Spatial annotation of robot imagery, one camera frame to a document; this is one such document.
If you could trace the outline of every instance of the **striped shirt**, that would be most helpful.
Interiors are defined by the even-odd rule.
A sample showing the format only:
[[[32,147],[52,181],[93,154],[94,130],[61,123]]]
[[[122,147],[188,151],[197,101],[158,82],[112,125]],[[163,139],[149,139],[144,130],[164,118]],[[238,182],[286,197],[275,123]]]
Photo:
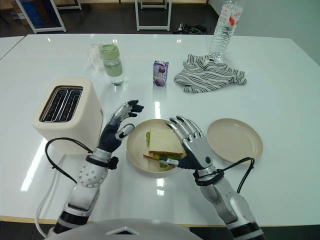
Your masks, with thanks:
[[[215,62],[209,55],[188,55],[183,70],[174,77],[184,92],[205,93],[225,87],[227,84],[247,83],[245,72],[233,69],[225,63]]]

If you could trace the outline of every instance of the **beige plate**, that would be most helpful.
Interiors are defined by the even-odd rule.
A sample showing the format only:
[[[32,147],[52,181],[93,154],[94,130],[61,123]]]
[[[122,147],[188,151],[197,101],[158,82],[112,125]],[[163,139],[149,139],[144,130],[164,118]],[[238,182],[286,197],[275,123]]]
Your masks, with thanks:
[[[143,156],[143,153],[147,147],[146,133],[150,131],[151,127],[164,129],[168,128],[166,125],[166,121],[163,119],[151,119],[140,123],[135,127],[134,131],[128,137],[128,141],[126,144],[127,154],[134,165],[146,172],[168,172],[174,169],[174,167],[167,166],[166,168],[161,168],[158,161],[148,159]]]
[[[263,151],[257,132],[244,122],[231,118],[214,121],[206,137],[212,150],[220,158],[232,163],[246,157],[257,160]]]

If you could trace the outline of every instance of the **floor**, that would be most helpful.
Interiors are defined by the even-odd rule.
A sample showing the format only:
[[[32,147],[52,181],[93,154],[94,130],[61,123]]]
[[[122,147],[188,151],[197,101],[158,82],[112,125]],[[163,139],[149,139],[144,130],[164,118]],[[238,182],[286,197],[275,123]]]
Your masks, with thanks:
[[[202,25],[207,33],[212,34],[218,16],[206,4],[173,4],[170,32],[136,29],[135,8],[132,3],[96,3],[83,4],[83,10],[61,10],[67,34],[171,34],[181,22],[191,26]],[[141,25],[166,25],[167,13],[163,9],[139,10]],[[9,11],[1,11],[0,37],[26,36],[33,34],[29,26],[19,20],[13,20]],[[53,227],[42,225],[45,232]],[[320,225],[264,227],[265,236],[269,240],[320,240]],[[231,240],[232,236],[225,227],[191,227],[190,231],[203,240]],[[41,240],[32,223],[15,223],[0,221],[1,240]]]
[[[53,225],[42,224],[47,233]],[[263,227],[267,240],[320,240],[320,225]],[[232,240],[232,235],[225,227],[191,227],[190,231],[203,240]],[[1,240],[42,240],[32,223],[1,222]]]
[[[164,30],[138,32],[135,6],[132,3],[83,4],[82,10],[60,10],[59,13],[67,34],[171,34],[181,22],[191,26],[202,25],[210,34],[213,33],[218,20],[210,5],[172,4],[170,32]],[[0,18],[0,37],[33,34],[28,25],[22,25],[20,20],[14,20],[10,11],[1,11],[1,16],[7,22]],[[159,8],[139,10],[139,19],[140,25],[167,25],[168,11]]]

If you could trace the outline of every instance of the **cream toaster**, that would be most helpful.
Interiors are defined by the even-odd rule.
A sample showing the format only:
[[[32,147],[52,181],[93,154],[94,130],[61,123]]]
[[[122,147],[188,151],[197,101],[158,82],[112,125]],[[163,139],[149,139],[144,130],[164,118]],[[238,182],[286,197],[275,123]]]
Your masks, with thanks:
[[[102,109],[91,81],[84,77],[61,77],[46,92],[32,125],[48,141],[72,138],[94,150],[102,121]],[[87,154],[71,141],[57,140],[52,145],[62,154]]]

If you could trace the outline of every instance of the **plate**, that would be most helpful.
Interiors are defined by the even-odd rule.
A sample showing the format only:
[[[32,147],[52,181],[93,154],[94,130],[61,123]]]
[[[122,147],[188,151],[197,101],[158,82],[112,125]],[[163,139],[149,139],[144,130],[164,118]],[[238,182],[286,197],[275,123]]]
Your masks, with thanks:
[[[208,128],[211,149],[222,159],[235,163],[243,158],[258,160],[263,145],[258,133],[248,124],[231,118],[214,121]]]
[[[160,163],[157,160],[145,158],[143,153],[147,147],[146,133],[150,131],[150,128],[163,128],[167,129],[166,120],[163,119],[151,119],[144,121],[137,125],[134,131],[129,135],[126,143],[126,151],[131,162],[139,169],[142,169],[149,173],[165,173],[174,169],[174,166],[167,166],[161,168]]]

